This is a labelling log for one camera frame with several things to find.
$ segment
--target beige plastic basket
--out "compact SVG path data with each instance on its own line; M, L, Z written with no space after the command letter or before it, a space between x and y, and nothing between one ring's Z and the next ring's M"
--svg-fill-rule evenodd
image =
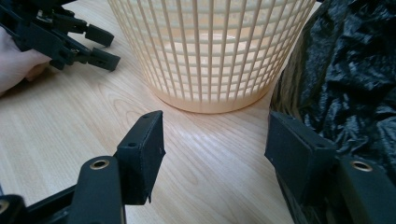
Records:
M264 96L314 0L108 0L151 89L222 113Z

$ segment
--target wooden table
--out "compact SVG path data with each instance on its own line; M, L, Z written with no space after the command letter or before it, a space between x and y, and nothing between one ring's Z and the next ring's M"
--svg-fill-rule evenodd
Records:
M65 6L116 36L116 71L75 63L48 69L0 98L0 183L27 205L77 183L87 160L113 155L137 119L162 110L167 152L152 203L126 206L131 223L292 223L264 157L271 92L244 109L194 114L159 100L107 1ZM73 35L87 47L99 47Z

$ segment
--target laundry basket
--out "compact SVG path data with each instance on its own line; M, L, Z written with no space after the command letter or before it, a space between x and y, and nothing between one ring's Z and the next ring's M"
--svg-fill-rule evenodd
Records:
M268 92L314 0L108 0L155 94L222 113Z

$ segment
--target trash bag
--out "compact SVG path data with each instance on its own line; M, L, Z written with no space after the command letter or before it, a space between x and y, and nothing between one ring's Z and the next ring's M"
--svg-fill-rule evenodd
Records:
M396 1L324 1L304 26L270 107L333 142L338 158L377 164L394 187ZM326 206L300 206L279 177L296 223L331 223Z

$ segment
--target basket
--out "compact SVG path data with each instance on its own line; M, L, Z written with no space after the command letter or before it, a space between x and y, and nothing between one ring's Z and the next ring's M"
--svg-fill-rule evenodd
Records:
M268 92L314 0L108 0L164 102L198 113Z

